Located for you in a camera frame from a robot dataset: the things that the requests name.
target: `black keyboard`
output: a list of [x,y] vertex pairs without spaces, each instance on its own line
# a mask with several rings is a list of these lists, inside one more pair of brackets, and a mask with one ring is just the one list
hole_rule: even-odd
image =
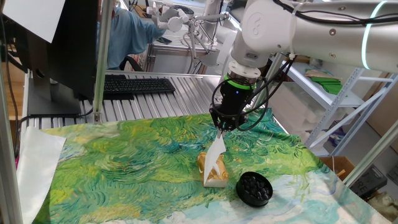
[[134,98],[133,94],[172,93],[174,91],[174,86],[166,78],[127,79],[124,75],[105,76],[104,98],[106,100],[125,100]]

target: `robotic arm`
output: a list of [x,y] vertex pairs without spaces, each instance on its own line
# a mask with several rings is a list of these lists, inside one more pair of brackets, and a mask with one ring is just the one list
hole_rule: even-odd
[[223,99],[210,108],[219,133],[245,130],[239,128],[250,112],[244,107],[260,92],[254,91],[260,76],[256,68],[271,52],[398,73],[397,11],[397,1],[249,0],[231,53],[235,61],[219,85]]

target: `black round container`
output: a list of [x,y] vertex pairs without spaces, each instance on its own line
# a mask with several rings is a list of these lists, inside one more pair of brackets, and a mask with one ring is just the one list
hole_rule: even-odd
[[271,183],[256,172],[245,172],[236,183],[236,193],[246,204],[253,207],[265,206],[272,197]]

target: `person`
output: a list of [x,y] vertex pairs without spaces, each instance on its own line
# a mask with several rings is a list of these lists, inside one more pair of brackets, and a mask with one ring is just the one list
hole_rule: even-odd
[[[98,23],[97,41],[99,30],[100,23]],[[143,53],[147,44],[162,37],[165,31],[158,28],[152,21],[143,21],[130,11],[114,7],[109,34],[107,69],[119,70],[120,63],[127,55]]]

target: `tablecloth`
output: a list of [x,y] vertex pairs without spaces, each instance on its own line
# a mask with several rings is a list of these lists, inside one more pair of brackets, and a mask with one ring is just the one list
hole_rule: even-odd
[[[226,134],[228,186],[204,188],[196,159],[216,131],[209,114],[45,130],[67,141],[34,223],[389,223],[271,111],[254,129]],[[247,171],[270,180],[265,207],[238,198]]]

